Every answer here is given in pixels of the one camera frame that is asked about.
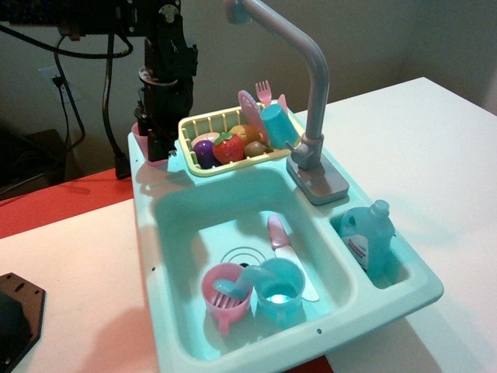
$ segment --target table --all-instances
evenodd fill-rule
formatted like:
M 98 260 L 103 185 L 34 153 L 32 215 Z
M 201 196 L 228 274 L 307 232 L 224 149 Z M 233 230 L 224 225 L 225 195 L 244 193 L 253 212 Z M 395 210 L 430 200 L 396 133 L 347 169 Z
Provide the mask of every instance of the table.
M 328 353 L 333 370 L 497 371 L 497 117 L 420 78 L 329 105 L 324 133 L 445 287 L 433 305 Z
M 329 352 L 334 372 L 497 371 L 497 118 L 421 78 L 329 104 L 323 132 L 445 286 Z M 0 203 L 0 274 L 47 290 L 41 340 L 14 372 L 158 371 L 130 198 L 109 171 Z

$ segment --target toy fruit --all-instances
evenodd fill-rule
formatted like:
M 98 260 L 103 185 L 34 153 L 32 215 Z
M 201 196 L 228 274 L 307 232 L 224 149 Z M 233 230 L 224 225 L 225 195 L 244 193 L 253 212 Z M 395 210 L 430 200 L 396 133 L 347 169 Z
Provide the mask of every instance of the toy fruit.
M 198 141 L 193 147 L 198 161 L 202 169 L 212 169 L 215 166 L 220 166 L 221 163 L 214 157 L 213 153 L 214 144 L 211 140 Z
M 202 140 L 210 140 L 211 142 L 215 142 L 219 137 L 219 133 L 217 132 L 207 132 L 206 134 L 201 134 L 192 140 L 192 148 L 195 148 L 197 142 Z
M 238 124 L 229 131 L 230 134 L 237 134 L 245 145 L 253 141 L 261 141 L 261 135 L 254 126 L 249 124 Z
M 212 148 L 214 157 L 223 165 L 241 161 L 245 157 L 245 143 L 237 134 L 222 132 Z
M 265 151 L 264 145 L 258 141 L 253 141 L 245 146 L 245 155 L 250 158 L 262 155 Z

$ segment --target teal sink basin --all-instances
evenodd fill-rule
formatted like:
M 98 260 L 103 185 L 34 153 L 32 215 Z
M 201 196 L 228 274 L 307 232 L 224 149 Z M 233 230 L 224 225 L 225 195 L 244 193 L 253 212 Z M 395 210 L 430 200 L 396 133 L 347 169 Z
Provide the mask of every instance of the teal sink basin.
M 137 235 L 163 372 L 283 371 L 443 293 L 399 232 L 383 275 L 373 282 L 362 271 L 336 231 L 345 212 L 371 200 L 327 152 L 349 182 L 349 193 L 314 206 L 286 171 L 285 159 L 197 177 L 181 153 L 152 168 L 132 135 L 129 145 Z M 248 314 L 222 336 L 207 313 L 200 282 L 216 264 L 259 264 L 274 257 L 266 226 L 271 214 L 280 216 L 320 298 L 303 301 L 301 311 L 279 327 L 252 293 Z

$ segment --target faucet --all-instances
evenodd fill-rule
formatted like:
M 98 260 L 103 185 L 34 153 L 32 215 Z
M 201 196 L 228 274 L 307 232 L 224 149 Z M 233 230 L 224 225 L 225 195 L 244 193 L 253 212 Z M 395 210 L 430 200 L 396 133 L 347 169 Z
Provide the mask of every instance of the faucet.
M 322 154 L 329 73 L 321 49 L 306 33 L 260 0 L 224 0 L 224 5 L 228 22 L 242 24 L 254 19 L 304 57 L 311 79 L 308 118 L 301 143 L 296 148 L 287 143 L 291 150 L 287 171 L 312 204 L 327 204 L 344 198 L 349 184 Z

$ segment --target sink drain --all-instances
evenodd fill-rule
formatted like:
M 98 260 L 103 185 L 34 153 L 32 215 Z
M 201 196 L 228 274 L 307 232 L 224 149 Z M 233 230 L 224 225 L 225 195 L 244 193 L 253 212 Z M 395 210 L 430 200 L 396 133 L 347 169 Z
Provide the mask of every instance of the sink drain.
M 248 246 L 240 246 L 235 247 L 224 254 L 221 263 L 237 263 L 241 264 L 243 267 L 247 267 L 250 265 L 258 266 L 265 260 L 266 257 L 264 254 L 257 249 Z

